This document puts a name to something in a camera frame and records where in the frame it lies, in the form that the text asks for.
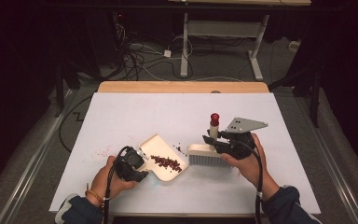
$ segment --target floor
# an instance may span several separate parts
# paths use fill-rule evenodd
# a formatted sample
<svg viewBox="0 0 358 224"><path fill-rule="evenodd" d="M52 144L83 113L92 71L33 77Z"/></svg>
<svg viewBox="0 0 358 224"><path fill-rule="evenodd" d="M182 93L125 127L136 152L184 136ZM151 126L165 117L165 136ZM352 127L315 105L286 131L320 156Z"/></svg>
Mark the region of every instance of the floor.
<svg viewBox="0 0 358 224"><path fill-rule="evenodd" d="M252 39L194 40L189 61L191 81L255 81L245 52L254 44ZM264 82L270 84L284 77L295 53L288 50L290 41L282 39L263 43L257 56ZM131 70L113 79L123 80L180 80L178 60L159 59L163 48L154 43L135 43L137 63L144 60L143 69ZM174 57L180 53L174 51ZM108 74L109 65L102 66ZM60 182L70 149L75 143L87 113L90 97L99 82L79 74L80 89L68 91L62 115L55 118L57 106L52 105L16 149L0 176L0 223L53 223L54 214L48 211ZM296 98L291 88L273 90L297 153L314 190L322 213L322 223L358 223L358 159L340 131L327 99L321 90L319 124L315 129L308 118L309 98ZM114 223L254 223L253 220L229 218L143 218L116 217Z"/></svg>

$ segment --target hand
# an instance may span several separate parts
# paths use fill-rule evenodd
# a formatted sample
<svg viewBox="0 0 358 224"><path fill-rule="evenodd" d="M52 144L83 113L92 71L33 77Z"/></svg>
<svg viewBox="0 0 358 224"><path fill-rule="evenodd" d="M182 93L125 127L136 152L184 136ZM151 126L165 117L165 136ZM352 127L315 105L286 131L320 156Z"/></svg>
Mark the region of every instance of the hand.
<svg viewBox="0 0 358 224"><path fill-rule="evenodd" d="M110 168L113 166L113 163L115 162L116 157L110 156L107 159L106 165L101 168L101 170L98 172L98 174L94 177L94 180L92 180L91 190L96 192L101 198L104 197L105 191L106 191L106 185L107 185L107 177L109 174ZM118 194L125 189L133 189L136 186L136 181L125 181L120 179L116 172L113 174L112 182L110 184L110 195L109 198L113 199ZM88 194L86 198L93 203L96 206L100 206L100 202L91 194Z"/></svg>
<svg viewBox="0 0 358 224"><path fill-rule="evenodd" d="M263 192L263 200L267 200L269 197L275 194L276 191L278 191L279 186L274 181L274 179L269 175L269 172L267 170L266 155L264 154L264 148L261 146L260 140L258 139L255 133L252 133L252 137L255 140L255 145L257 148L255 152L258 154L261 163L263 164L262 192ZM251 154L251 156L239 161L231 157L227 153L223 153L221 157L228 164L237 167L240 173L257 188L260 172L259 172L258 161L254 154Z"/></svg>

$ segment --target person's right hand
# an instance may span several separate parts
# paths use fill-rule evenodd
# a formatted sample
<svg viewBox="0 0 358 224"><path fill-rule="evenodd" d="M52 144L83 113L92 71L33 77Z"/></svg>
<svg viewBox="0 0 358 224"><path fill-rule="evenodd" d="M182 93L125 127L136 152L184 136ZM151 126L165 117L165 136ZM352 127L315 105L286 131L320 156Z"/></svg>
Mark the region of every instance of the person's right hand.
<svg viewBox="0 0 358 224"><path fill-rule="evenodd" d="M270 196L272 196L276 191L278 191L279 186L269 175L269 172L267 170L266 155L264 153L264 148L260 144L260 140L258 139L255 133L252 133L252 137L255 140L255 145L256 145L255 152L258 154L263 164L262 192L263 192L263 200L266 200ZM257 158L255 157L254 154L251 154L251 156L239 161L233 158L232 156L228 155L227 153L223 153L221 158L224 161L226 161L228 164L237 167L240 173L257 188L260 169L259 169Z"/></svg>

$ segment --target white tabletop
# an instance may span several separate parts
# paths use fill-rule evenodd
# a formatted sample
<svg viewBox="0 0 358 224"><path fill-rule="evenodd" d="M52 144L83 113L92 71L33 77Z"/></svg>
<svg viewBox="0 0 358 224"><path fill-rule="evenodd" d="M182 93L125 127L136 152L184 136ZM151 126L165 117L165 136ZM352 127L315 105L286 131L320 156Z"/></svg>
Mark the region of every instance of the white tabletop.
<svg viewBox="0 0 358 224"><path fill-rule="evenodd" d="M255 133L271 175L279 185L296 186L302 206L320 213L272 93L95 93L49 210L57 212L70 193L83 196L107 157L124 146L138 147L156 133L184 152L187 145L202 144L212 113L220 115L221 129L234 117L268 123ZM189 166L169 182L150 174L110 208L127 216L249 216L255 213L255 188L235 168Z"/></svg>

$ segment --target person's left hand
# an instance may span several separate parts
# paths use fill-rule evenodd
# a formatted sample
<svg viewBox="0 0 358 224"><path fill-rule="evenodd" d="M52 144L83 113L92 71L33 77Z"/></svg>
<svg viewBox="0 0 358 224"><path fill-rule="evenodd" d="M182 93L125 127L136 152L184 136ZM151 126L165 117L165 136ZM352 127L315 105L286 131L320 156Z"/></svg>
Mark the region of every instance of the person's left hand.
<svg viewBox="0 0 358 224"><path fill-rule="evenodd" d="M92 180L91 190L98 194L102 199L104 197L107 185L107 177L109 174L110 168L113 166L116 157L110 156L107 159L106 165L101 168L98 174ZM136 186L136 181L125 181L120 179L116 172L113 174L112 182L110 184L110 199L115 198L118 194L125 189L133 189ZM96 206L100 206L100 202L91 194L88 194L86 198Z"/></svg>

